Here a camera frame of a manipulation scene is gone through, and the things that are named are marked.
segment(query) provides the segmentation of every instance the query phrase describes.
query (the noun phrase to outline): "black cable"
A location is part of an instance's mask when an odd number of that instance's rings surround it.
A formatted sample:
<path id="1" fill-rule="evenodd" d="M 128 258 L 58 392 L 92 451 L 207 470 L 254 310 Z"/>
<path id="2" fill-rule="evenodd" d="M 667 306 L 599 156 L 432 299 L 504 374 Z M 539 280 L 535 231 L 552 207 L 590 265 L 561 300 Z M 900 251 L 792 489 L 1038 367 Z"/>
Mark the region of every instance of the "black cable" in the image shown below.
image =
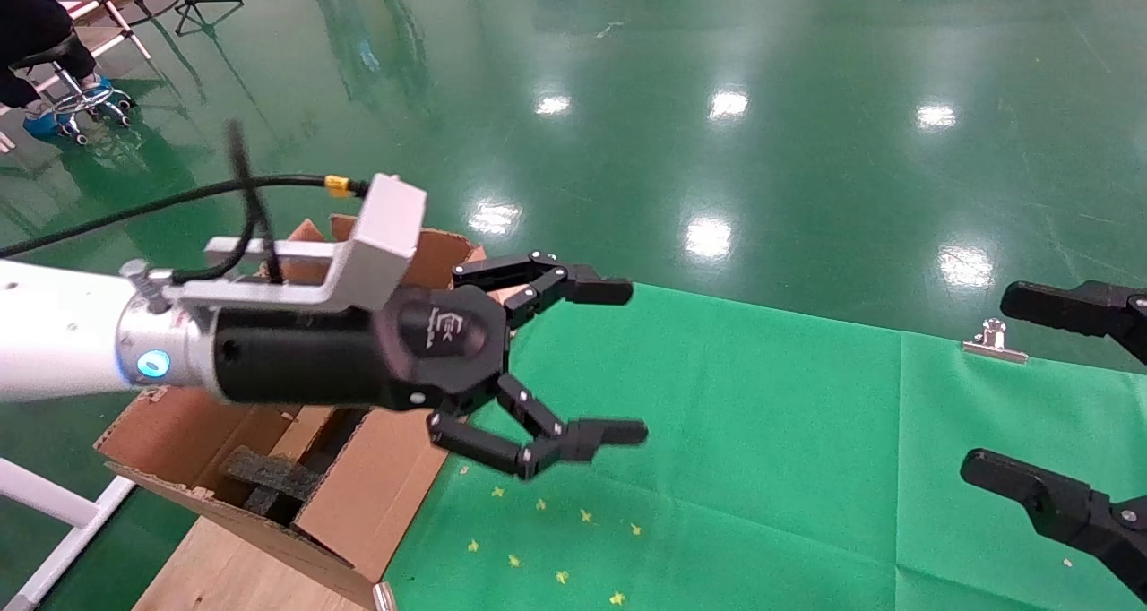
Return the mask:
<path id="1" fill-rule="evenodd" d="M 175 285 L 185 284 L 188 281 L 210 281 L 219 280 L 219 277 L 226 275 L 231 268 L 236 267 L 239 263 L 243 260 L 243 252 L 247 252 L 248 244 L 251 243 L 251 236 L 255 235 L 255 222 L 252 219 L 247 219 L 247 224 L 243 224 L 243 232 L 239 236 L 239 243 L 232 249 L 227 254 L 227 259 L 221 260 L 211 268 L 204 268 L 203 271 L 174 271 L 171 273 L 171 283 Z"/>
<path id="2" fill-rule="evenodd" d="M 276 174 L 260 175 L 260 178 L 250 179 L 250 182 L 255 187 L 323 187 L 326 186 L 326 178 L 320 174 Z M 356 197 L 364 197 L 367 188 L 367 182 L 351 182 L 351 191 L 353 191 Z M 0 260 L 8 259 L 8 257 L 22 256 L 24 252 L 34 251 L 37 248 L 50 246 L 50 244 L 57 244 L 60 241 L 72 240 L 76 238 L 76 236 L 87 235 L 89 232 L 99 230 L 99 228 L 106 226 L 111 226 L 111 224 L 122 222 L 122 220 L 134 219 L 139 216 L 150 214 L 150 212 L 163 211 L 167 207 L 178 206 L 180 203 L 196 202 L 198 198 L 216 197 L 217 195 L 226 195 L 227 191 L 242 189 L 242 182 L 225 181 L 212 183 L 212 186 L 196 187 L 194 190 L 180 191 L 179 195 L 172 195 L 166 198 L 157 198 L 155 202 L 143 203 L 142 206 L 128 207 L 126 211 L 114 212 L 114 214 L 103 216 L 103 218 L 92 219 L 89 222 L 79 224 L 79 226 L 75 226 L 72 228 L 55 232 L 53 235 L 37 236 L 37 238 L 33 240 L 21 241 L 19 244 L 0 248 Z"/>
<path id="3" fill-rule="evenodd" d="M 231 158 L 232 173 L 243 183 L 243 195 L 247 198 L 248 222 L 259 227 L 263 235 L 263 251 L 267 254 L 267 280 L 272 284 L 283 283 L 282 265 L 279 264 L 279 252 L 275 250 L 275 234 L 271 228 L 271 218 L 266 206 L 259 198 L 259 191 L 251 181 L 251 166 L 247 158 L 247 144 L 243 141 L 243 130 L 237 120 L 227 122 L 227 154 Z"/>

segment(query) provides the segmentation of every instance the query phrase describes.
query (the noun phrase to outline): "green floor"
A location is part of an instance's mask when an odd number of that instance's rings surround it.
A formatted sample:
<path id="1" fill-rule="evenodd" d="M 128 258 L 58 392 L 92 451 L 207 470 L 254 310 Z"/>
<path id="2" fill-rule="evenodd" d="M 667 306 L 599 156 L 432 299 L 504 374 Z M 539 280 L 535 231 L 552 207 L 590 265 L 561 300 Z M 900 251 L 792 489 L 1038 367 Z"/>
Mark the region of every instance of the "green floor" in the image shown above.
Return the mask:
<path id="1" fill-rule="evenodd" d="M 398 173 L 430 191 L 429 226 L 494 254 L 782 310 L 967 338 L 1009 281 L 1147 284 L 1142 0 L 245 2 L 213 36 L 140 28 L 158 73 L 109 53 L 142 104 L 131 133 L 75 150 L 0 120 L 19 146 L 0 241 L 228 178 L 240 117 L 264 173 Z M 341 210 L 266 197 L 281 235 Z M 221 198 L 29 259 L 195 265 L 241 218 Z M 1134 367 L 1110 342 L 1012 332 Z M 94 496 L 89 444 L 124 402 L 5 407 L 0 456 Z M 9 502 L 0 520 L 7 600 L 63 530 Z M 132 496 L 47 608 L 130 608 L 190 522 Z"/>

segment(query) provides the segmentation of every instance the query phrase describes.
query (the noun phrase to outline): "robotic arm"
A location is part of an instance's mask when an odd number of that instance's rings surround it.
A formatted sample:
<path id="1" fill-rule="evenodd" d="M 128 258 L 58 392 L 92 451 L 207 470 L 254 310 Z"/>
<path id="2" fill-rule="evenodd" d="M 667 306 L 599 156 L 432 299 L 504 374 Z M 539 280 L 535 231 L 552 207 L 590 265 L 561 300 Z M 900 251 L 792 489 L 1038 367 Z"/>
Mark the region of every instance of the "robotic arm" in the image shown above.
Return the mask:
<path id="1" fill-rule="evenodd" d="M 430 440 L 531 479 L 602 445 L 639 445 L 640 421 L 563 422 L 509 370 L 510 331 L 557 300 L 625 305 L 630 281 L 602 280 L 556 257 L 479 260 L 454 289 L 399 285 L 413 259 L 426 194 L 376 174 L 348 241 L 216 238 L 209 259 L 241 251 L 323 264 L 321 284 L 253 277 L 180 281 L 132 260 L 122 276 L 0 260 L 0 401 L 179 385 L 239 404 L 429 409 Z M 505 305 L 486 291 L 524 285 Z M 533 440 L 522 446 L 463 416 L 497 400 Z"/>
<path id="2" fill-rule="evenodd" d="M 1016 281 L 1000 311 L 1053 329 L 1110 336 L 1147 365 L 1147 291 L 1085 281 L 1077 289 Z M 968 453 L 965 481 L 1015 501 L 1036 532 L 1098 558 L 1147 603 L 1147 496 L 1113 503 L 1089 484 L 985 449 Z"/>

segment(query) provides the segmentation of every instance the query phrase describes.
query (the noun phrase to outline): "stool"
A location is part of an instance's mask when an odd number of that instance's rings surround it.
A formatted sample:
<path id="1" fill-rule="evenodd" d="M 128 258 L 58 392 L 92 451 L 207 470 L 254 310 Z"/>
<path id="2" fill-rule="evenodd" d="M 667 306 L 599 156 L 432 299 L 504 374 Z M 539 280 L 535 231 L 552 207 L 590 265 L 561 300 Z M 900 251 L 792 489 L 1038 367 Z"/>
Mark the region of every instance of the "stool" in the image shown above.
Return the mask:
<path id="1" fill-rule="evenodd" d="M 64 68 L 61 68 L 60 63 L 56 63 L 60 57 L 67 55 L 67 53 L 76 47 L 80 47 L 80 42 L 79 36 L 73 31 L 63 39 L 63 42 L 48 48 L 46 52 L 33 53 L 33 55 L 23 57 L 23 60 L 17 60 L 15 63 L 9 64 L 9 68 L 16 71 L 16 69 L 30 69 L 37 64 L 52 64 L 56 76 L 60 76 L 60 79 L 70 89 L 70 93 L 54 101 L 52 105 L 53 116 L 56 118 L 56 124 L 60 125 L 61 136 L 70 138 L 79 146 L 86 146 L 87 138 L 84 136 L 76 124 L 76 113 L 86 112 L 89 117 L 95 118 L 95 120 L 99 120 L 100 117 L 109 117 L 119 126 L 127 128 L 127 126 L 132 125 L 131 118 L 127 118 L 127 111 L 134 108 L 135 101 L 132 100 L 132 96 L 127 96 L 126 93 L 111 87 L 111 84 L 100 85 L 97 88 L 89 88 L 87 92 L 84 92 L 79 81 L 71 73 L 67 72 Z"/>

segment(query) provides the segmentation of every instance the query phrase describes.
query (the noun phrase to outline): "screw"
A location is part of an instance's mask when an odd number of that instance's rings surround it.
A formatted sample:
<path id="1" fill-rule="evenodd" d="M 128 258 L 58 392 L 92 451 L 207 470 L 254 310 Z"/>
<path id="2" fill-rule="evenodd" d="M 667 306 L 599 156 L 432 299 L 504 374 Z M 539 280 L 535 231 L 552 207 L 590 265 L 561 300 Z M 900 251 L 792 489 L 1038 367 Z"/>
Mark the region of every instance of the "screw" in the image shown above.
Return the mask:
<path id="1" fill-rule="evenodd" d="M 171 308 L 171 301 L 167 301 L 166 297 L 163 297 L 163 291 L 148 276 L 147 263 L 143 260 L 128 260 L 128 263 L 119 267 L 119 276 L 123 276 L 126 281 L 131 281 L 135 288 L 135 292 L 147 300 L 149 313 L 165 313 Z"/>

